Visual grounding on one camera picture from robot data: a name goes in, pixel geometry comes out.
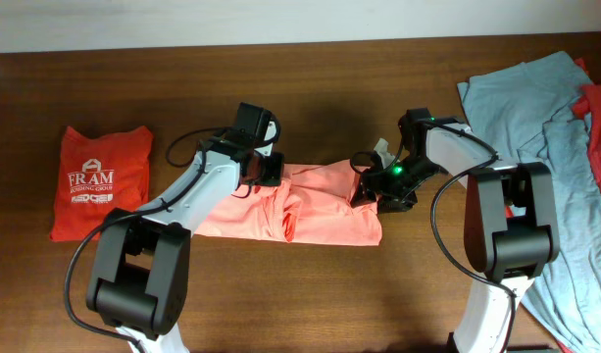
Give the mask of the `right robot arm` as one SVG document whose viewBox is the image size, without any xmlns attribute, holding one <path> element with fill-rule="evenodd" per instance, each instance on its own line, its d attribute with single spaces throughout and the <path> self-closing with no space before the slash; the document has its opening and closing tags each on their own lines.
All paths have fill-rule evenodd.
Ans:
<svg viewBox="0 0 601 353">
<path fill-rule="evenodd" d="M 368 152 L 371 165 L 358 173 L 355 206 L 375 202 L 382 213 L 410 210 L 417 190 L 447 174 L 436 191 L 429 220 L 445 258 L 473 281 L 465 312 L 446 342 L 449 352 L 506 352 L 518 307 L 544 267 L 561 249 L 552 176 L 541 162 L 502 156 L 455 117 L 436 118 L 426 108 L 399 120 L 396 155 L 381 147 Z M 466 191 L 462 265 L 441 240 L 440 198 L 452 185 Z"/>
</svg>

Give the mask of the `pink printed t-shirt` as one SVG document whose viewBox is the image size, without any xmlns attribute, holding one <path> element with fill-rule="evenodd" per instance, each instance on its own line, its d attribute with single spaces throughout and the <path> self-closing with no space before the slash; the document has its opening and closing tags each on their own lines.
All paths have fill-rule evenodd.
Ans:
<svg viewBox="0 0 601 353">
<path fill-rule="evenodd" d="M 211 237 L 318 245 L 377 246 L 377 206 L 352 204 L 359 175 L 347 160 L 284 166 L 281 185 L 242 185 L 195 230 Z"/>
</svg>

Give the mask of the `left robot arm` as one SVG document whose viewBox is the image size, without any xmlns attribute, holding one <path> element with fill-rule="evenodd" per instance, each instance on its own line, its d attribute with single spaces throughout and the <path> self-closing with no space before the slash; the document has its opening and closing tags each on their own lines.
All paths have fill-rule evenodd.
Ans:
<svg viewBox="0 0 601 353">
<path fill-rule="evenodd" d="M 114 209 L 92 231 L 99 239 L 85 297 L 105 335 L 135 352 L 183 352 L 190 242 L 213 209 L 240 186 L 278 186 L 283 156 L 273 149 L 281 127 L 269 110 L 239 105 L 231 126 L 214 127 L 184 173 L 162 194 L 130 212 Z"/>
</svg>

